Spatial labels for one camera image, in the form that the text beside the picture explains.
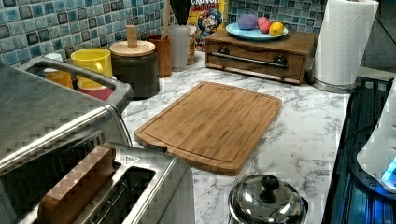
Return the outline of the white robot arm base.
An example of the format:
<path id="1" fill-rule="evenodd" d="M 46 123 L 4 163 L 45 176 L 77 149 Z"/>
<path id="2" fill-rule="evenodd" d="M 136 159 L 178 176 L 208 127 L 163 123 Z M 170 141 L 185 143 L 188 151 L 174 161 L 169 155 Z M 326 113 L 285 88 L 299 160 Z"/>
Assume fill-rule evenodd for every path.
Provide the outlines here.
<path id="1" fill-rule="evenodd" d="M 392 80 L 381 116 L 369 140 L 357 155 L 362 170 L 386 191 L 396 191 L 396 87 Z"/>

